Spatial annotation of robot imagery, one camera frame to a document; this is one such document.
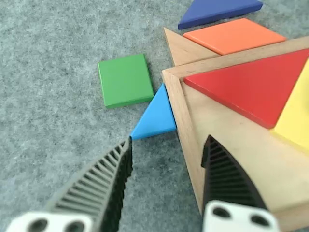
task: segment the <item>red triangle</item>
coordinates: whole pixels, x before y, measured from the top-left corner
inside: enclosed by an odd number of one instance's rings
[[[184,82],[263,127],[275,127],[309,49],[199,73]]]

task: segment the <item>yellow tangram piece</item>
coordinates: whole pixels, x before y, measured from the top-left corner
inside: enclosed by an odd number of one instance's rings
[[[309,152],[309,59],[273,132]]]

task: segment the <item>blue triangle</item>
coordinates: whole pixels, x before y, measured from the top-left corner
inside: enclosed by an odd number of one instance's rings
[[[263,4],[258,0],[194,0],[178,24],[186,29],[258,11]]]
[[[137,140],[175,129],[176,124],[169,97],[165,85],[162,84],[131,133],[131,137],[132,140]]]

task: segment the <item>wooden puzzle board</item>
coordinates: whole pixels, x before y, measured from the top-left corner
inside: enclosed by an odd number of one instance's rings
[[[309,154],[183,82],[189,75],[306,48],[309,36],[162,71],[200,210],[205,174],[202,149],[211,134],[247,172],[282,230],[309,226]]]

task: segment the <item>green square tile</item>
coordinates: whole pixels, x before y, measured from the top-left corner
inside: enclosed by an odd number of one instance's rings
[[[98,63],[106,108],[150,101],[154,96],[143,54]]]

